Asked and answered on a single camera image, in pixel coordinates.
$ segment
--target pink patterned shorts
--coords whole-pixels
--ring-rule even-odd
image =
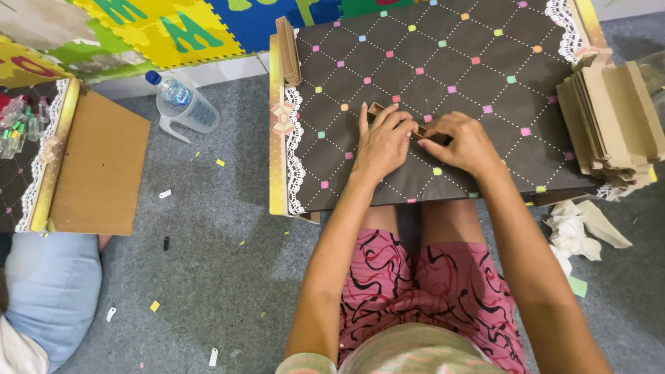
[[[409,258],[397,234],[361,229],[342,291],[338,365],[379,331],[419,322],[468,337],[509,373],[528,373],[514,305],[485,244],[439,243]]]

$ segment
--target diamond pattern tablecloth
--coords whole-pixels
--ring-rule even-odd
[[[49,104],[58,95],[57,82],[45,82],[31,87],[21,87],[5,92],[15,98],[23,94],[31,99],[33,113],[37,113],[39,97],[46,96]],[[33,182],[31,164],[37,157],[39,144],[26,140],[21,153],[11,160],[0,160],[0,232],[14,232],[23,217],[21,198]]]
[[[351,171],[363,101],[400,103],[423,124],[458,110],[483,124],[524,194],[598,182],[579,172],[556,84],[571,74],[558,53],[564,28],[546,0],[431,0],[300,29],[305,211],[334,208]],[[473,178],[412,141],[406,163],[379,183],[372,205],[475,198]]]

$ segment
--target crumpled tissue paper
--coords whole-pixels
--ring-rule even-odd
[[[568,260],[572,255],[584,255],[591,261],[600,261],[600,242],[588,238],[584,228],[615,248],[626,248],[632,244],[610,224],[602,212],[591,202],[575,205],[567,200],[558,203],[545,224],[552,228],[549,236],[550,248],[559,261],[563,272],[569,276],[573,270]]]

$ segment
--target water bottle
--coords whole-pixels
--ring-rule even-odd
[[[192,101],[192,92],[174,78],[163,79],[156,71],[146,73],[146,81],[155,86],[162,99],[175,106],[187,107]]]

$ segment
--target stack of flattened cardboard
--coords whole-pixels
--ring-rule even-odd
[[[293,26],[286,17],[275,20],[277,26],[277,37],[279,38],[279,57],[281,60],[282,74],[286,81],[286,87],[295,87],[303,78],[300,76],[300,63],[298,60],[298,49],[295,47],[295,35]]]
[[[611,57],[585,55],[557,91],[582,173],[633,191],[655,181],[665,134],[635,61],[616,67]]]

